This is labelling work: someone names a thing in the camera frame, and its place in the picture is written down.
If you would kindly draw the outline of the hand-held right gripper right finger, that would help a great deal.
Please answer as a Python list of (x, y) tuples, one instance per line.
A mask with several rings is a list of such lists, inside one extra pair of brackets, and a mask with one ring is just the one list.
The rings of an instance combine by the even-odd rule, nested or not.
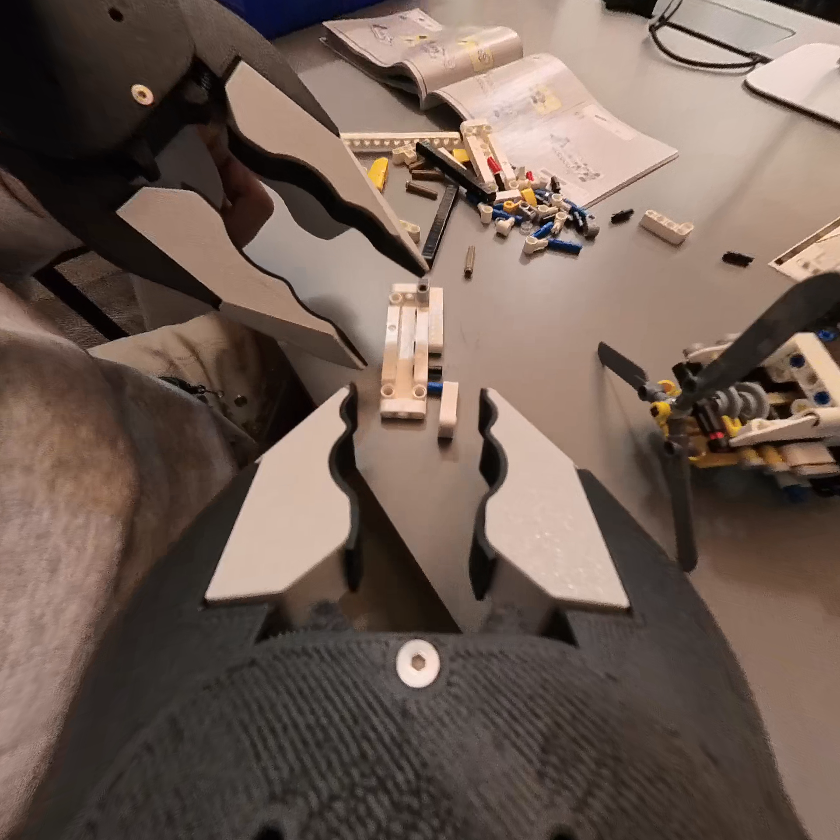
[(579, 470), (497, 390), (479, 393), (479, 501), (468, 575), (478, 602), (542, 631), (561, 611), (628, 614), (631, 603)]

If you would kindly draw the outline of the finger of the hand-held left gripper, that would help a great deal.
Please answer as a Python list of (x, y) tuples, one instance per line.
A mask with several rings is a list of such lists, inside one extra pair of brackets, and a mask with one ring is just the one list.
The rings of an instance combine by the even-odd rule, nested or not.
[(224, 83), (232, 152), (254, 173), (309, 194), (415, 277), (429, 267), (340, 136), (239, 59)]
[(220, 213), (191, 190), (145, 186), (117, 214), (219, 299), (225, 317), (324, 361), (355, 370), (366, 362), (328, 319), (308, 309), (282, 278), (249, 260)]

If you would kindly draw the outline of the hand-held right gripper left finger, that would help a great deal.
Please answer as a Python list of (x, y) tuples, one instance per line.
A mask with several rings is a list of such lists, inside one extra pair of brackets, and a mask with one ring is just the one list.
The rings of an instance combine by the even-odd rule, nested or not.
[(268, 604), (284, 623), (358, 589), (363, 561), (354, 433), (346, 385), (257, 460), (206, 588), (209, 606)]

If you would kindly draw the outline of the small white lego liftarm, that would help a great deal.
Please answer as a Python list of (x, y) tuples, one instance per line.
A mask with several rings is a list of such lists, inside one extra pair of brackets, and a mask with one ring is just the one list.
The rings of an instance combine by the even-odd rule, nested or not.
[(459, 384), (454, 381), (430, 381), (427, 394), (439, 398), (437, 438), (452, 439), (458, 423)]

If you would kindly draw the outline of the white lego panel assembly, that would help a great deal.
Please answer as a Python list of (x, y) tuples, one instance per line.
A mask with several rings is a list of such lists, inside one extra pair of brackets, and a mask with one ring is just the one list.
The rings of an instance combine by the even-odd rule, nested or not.
[(445, 346), (444, 291), (427, 280), (395, 283), (385, 319), (380, 416), (386, 421), (423, 421), (432, 358)]

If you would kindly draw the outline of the long white lego beam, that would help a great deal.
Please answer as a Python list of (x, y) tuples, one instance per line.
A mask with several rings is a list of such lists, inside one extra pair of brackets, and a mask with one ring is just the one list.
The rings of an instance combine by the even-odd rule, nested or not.
[(428, 142), (437, 149), (452, 151), (462, 146), (459, 132), (341, 132), (340, 138), (353, 154), (383, 155), (404, 146), (415, 148), (417, 143)]

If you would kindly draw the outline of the thick black lego beam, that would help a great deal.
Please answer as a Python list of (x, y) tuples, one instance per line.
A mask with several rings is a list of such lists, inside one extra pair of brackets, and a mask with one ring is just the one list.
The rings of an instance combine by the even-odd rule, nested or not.
[(415, 152), (425, 161), (435, 165), (447, 178), (462, 187), (467, 194), (478, 198), (480, 203), (489, 205), (496, 203), (497, 193), (494, 190), (487, 189), (485, 184), (478, 182), (454, 157), (445, 150), (434, 146), (431, 141), (420, 140), (415, 142)]

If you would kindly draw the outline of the thin black lego beam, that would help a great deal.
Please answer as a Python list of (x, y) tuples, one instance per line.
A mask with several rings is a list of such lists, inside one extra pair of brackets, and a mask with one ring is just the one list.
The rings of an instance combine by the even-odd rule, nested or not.
[(421, 248), (422, 258), (426, 261), (429, 269), (434, 266), (448, 221), (458, 201), (459, 192), (460, 189), (457, 185), (448, 185), (437, 205), (435, 216)]

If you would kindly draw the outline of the lego helicopter model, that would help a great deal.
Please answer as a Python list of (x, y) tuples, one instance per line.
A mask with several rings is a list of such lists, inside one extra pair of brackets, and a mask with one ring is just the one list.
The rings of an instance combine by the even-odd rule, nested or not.
[(684, 351), (655, 381), (600, 342), (601, 364), (649, 405), (684, 572), (697, 567), (691, 470), (740, 467), (773, 477), (789, 498), (838, 495), (838, 362), (818, 332), (838, 326), (837, 271), (795, 283), (729, 339)]

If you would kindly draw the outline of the white L-shaped lego beam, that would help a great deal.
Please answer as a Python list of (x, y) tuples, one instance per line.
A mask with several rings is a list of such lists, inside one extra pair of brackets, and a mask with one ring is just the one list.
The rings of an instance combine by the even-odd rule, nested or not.
[(683, 245), (695, 228), (693, 223), (678, 223), (654, 209), (645, 211), (639, 227), (675, 247)]

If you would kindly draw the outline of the person's left hand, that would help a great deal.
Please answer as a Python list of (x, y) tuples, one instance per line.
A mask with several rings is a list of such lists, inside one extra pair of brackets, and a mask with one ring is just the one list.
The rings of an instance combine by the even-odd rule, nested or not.
[(229, 237), (244, 249), (274, 213), (274, 204), (262, 181), (222, 143), (213, 153), (224, 191), (221, 214)]

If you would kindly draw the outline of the open instruction booklet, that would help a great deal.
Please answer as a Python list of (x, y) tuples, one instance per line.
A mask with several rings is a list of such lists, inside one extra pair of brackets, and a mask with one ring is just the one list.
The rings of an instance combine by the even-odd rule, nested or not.
[(367, 75), (423, 111), (446, 106), (463, 125), (489, 125), (510, 163), (556, 176), (584, 207), (678, 156), (605, 110), (559, 58), (526, 56), (512, 28), (447, 26), (418, 7), (323, 26), (322, 42)]

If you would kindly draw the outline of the sticker sheet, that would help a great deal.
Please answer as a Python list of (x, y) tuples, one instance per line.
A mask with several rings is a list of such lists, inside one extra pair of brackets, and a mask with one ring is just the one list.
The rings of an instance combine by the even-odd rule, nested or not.
[(827, 272), (838, 272), (839, 218), (772, 259), (769, 267), (792, 282), (802, 282)]

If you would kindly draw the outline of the white monitor stand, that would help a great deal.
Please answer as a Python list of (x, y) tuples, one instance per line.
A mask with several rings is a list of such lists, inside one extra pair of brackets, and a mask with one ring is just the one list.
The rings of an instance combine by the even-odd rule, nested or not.
[(839, 126), (839, 46), (797, 47), (752, 70), (745, 88), (762, 98)]

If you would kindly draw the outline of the white lego frame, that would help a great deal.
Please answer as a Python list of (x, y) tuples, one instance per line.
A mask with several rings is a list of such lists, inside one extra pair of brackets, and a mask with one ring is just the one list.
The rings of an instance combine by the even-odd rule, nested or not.
[(497, 132), (482, 119), (463, 121), (459, 126), (463, 145), (477, 181), (489, 190), (517, 187), (518, 178)]

